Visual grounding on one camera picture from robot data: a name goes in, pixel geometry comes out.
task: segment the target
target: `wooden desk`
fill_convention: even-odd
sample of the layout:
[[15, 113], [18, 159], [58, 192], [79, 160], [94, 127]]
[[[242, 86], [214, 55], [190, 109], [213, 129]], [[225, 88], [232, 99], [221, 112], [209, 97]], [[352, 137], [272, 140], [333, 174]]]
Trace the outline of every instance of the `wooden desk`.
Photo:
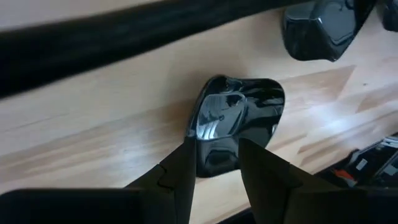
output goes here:
[[[131, 4], [9, 2], [0, 7], [3, 29]], [[198, 92], [219, 73], [281, 82], [287, 103], [268, 149], [308, 172], [396, 132], [398, 34], [374, 11], [339, 61], [299, 62], [282, 44], [281, 12], [2, 99], [0, 192], [127, 185], [182, 142]], [[248, 206], [239, 171], [198, 179], [191, 221], [216, 223]]]

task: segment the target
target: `wood grain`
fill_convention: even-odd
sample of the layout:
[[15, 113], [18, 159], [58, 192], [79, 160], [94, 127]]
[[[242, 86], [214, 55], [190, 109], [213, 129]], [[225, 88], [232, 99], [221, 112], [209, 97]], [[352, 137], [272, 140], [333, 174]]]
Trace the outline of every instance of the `wood grain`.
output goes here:
[[[26, 2], [2, 2], [0, 27], [143, 1], [34, 0], [22, 6]], [[36, 6], [26, 13], [32, 2]], [[308, 172], [396, 132], [398, 35], [382, 28], [376, 12], [335, 63], [290, 58], [280, 36], [281, 12], [247, 17], [2, 99], [0, 192], [130, 183], [182, 142], [198, 92], [220, 73], [282, 84], [285, 113], [267, 148]], [[198, 179], [191, 222], [216, 223], [248, 206], [239, 171]]]

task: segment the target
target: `light wood surface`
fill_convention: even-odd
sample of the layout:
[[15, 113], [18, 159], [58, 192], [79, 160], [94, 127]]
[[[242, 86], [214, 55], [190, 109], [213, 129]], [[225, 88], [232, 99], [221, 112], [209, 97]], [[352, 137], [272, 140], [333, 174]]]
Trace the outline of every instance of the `light wood surface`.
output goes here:
[[[2, 1], [0, 28], [137, 3], [112, 2]], [[299, 62], [284, 49], [281, 12], [2, 99], [0, 192], [127, 185], [182, 142], [197, 94], [220, 73], [282, 84], [285, 113], [268, 150], [311, 173], [398, 131], [398, 34], [374, 11], [339, 61]], [[248, 206], [239, 171], [198, 179], [191, 222], [216, 223]]]

